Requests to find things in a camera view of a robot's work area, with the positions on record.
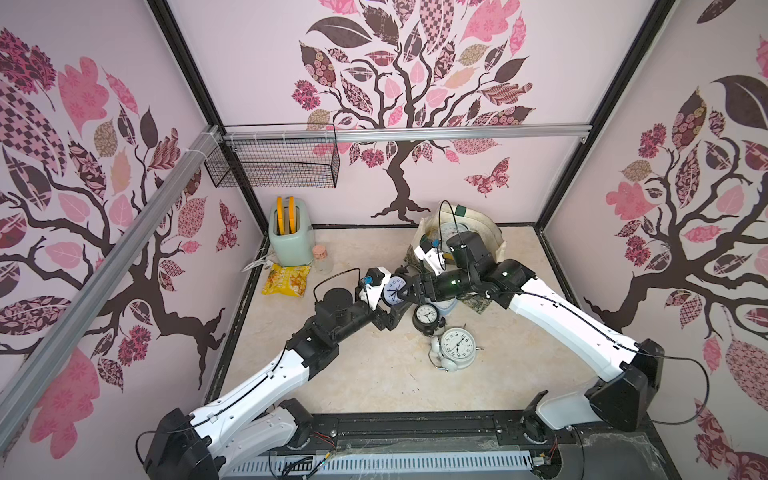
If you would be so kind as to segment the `black twin bell clock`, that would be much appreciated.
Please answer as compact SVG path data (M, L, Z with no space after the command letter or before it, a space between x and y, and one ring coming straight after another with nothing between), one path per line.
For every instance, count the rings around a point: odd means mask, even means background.
M423 303L415 307L412 314L412 325L426 337L433 336L439 329L444 328L445 318L432 303Z

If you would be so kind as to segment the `black clock purple face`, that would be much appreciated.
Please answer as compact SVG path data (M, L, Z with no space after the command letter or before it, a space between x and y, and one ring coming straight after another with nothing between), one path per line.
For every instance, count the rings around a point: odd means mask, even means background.
M404 302L400 296L400 290L407 286L407 280L401 276L394 274L390 277L387 284L384 286L382 293L382 300L388 307L393 307Z

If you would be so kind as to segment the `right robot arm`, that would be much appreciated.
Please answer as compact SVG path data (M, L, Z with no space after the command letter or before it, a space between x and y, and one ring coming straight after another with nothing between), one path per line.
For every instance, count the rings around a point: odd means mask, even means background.
M564 394L539 392L524 410L521 426L537 443L554 431L602 421L632 432L642 423L660 388L663 348L611 330L567 302L537 274L514 259L498 261L475 232L447 241L455 267L445 269L439 242L422 238L413 253L430 270L407 280L399 297L417 302L472 294L538 325L593 371L593 380Z

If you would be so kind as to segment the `canvas tote bag green handles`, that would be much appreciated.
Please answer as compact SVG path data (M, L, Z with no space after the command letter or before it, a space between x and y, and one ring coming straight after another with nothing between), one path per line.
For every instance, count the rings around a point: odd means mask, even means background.
M440 205L436 215L419 224L406 258L406 266L415 271L408 273L406 280L409 276L422 273L435 275L428 265L416 257L414 249L424 238L439 240L438 234L442 223L459 223L456 209L448 202ZM444 243L440 241L440 248L444 258L445 272L451 272L456 276L456 297L453 299L457 299L475 313L481 314L493 302L511 297L511 291L505 286L503 279L503 276L509 272L508 263L496 258L486 246L480 233L471 230L470 233L458 234ZM407 286L400 290L400 296L407 300Z

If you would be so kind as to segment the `light blue square clock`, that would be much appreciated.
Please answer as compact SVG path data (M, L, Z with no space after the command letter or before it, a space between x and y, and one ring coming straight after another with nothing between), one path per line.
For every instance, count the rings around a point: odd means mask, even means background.
M459 301L457 299L451 299L451 300L444 300L444 301L435 301L433 305L437 308L438 313L441 317L447 317L455 310L458 303Z

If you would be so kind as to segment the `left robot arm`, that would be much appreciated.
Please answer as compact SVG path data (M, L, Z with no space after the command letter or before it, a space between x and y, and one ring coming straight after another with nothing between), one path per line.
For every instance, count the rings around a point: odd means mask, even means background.
M327 291L314 314L263 369L189 414L174 409L159 422L142 467L151 479L222 479L275 448L299 449L313 417L289 393L307 384L339 354L340 343L363 327L393 330L409 308L390 309Z

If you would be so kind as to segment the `large white twin bell clock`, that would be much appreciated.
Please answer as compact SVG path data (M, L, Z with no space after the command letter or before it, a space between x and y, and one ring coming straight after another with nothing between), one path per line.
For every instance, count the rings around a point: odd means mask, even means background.
M456 372L470 367L477 358L478 346L474 336L466 329L447 329L430 340L430 363L446 372Z

